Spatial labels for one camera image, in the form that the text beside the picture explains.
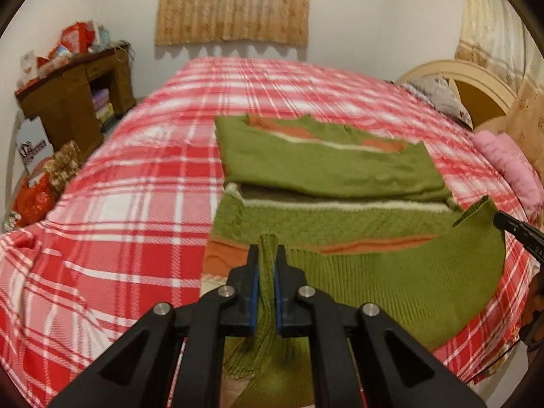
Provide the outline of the person's right hand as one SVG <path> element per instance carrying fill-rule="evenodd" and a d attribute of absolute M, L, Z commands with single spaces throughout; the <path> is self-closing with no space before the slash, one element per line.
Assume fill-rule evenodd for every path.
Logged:
<path fill-rule="evenodd" d="M 530 283 L 521 325 L 520 338 L 527 346 L 543 342 L 543 272 Z"/>

